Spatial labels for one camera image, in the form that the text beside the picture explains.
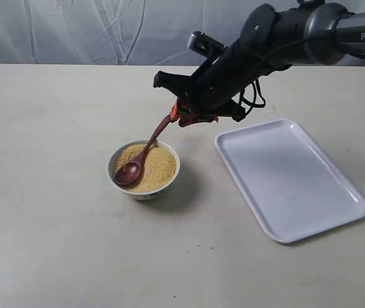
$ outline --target grain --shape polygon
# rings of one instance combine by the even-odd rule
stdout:
[[[129,162],[143,148],[145,144],[133,144],[127,147],[117,159],[114,171]],[[167,149],[152,145],[146,157],[144,169],[137,181],[123,188],[133,193],[148,193],[165,186],[172,180],[176,172],[176,160]]]

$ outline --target white tray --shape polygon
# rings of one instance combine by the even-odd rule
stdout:
[[[279,243],[365,216],[365,198],[290,120],[220,133],[215,145],[265,233]]]

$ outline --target bowl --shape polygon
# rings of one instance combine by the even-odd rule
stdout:
[[[115,168],[115,162],[119,158],[119,155],[128,146],[131,146],[133,144],[146,144],[148,142],[148,140],[149,139],[140,139],[140,140],[131,141],[127,144],[122,145],[120,148],[116,149],[112,153],[110,159],[108,160],[108,164],[106,165],[106,175],[108,176],[110,183],[116,189],[118,189],[122,193],[128,195],[129,197],[131,197],[132,199],[135,199],[135,200],[150,200],[150,199],[156,198],[156,197],[160,196],[161,194],[163,194],[164,192],[166,192],[166,190],[169,188],[169,186],[175,181],[175,179],[178,176],[180,169],[181,169],[181,160],[180,160],[180,157],[178,156],[177,152],[174,149],[172,149],[172,147],[170,145],[168,145],[162,141],[155,141],[154,142],[155,146],[165,148],[174,155],[174,158],[176,161],[176,170],[175,170],[175,174],[172,177],[172,179],[168,183],[166,183],[165,186],[162,186],[161,188],[159,188],[155,191],[150,191],[150,192],[130,192],[130,191],[123,189],[121,186],[117,185],[116,182],[114,181],[114,175],[115,175],[114,168]]]

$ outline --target white table surface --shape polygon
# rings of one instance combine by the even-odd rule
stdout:
[[[286,117],[365,195],[365,67],[274,73],[245,121],[168,127],[180,177],[145,204],[105,166],[171,108],[152,87],[159,69],[194,70],[0,65],[0,307],[365,307],[365,220],[278,244],[214,147],[219,132]]]

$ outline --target white curtain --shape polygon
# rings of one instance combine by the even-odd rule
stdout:
[[[365,12],[365,1],[336,2]],[[262,3],[277,10],[297,5],[296,0],[0,0],[0,63],[197,65],[203,59],[186,47],[192,31],[230,44]]]

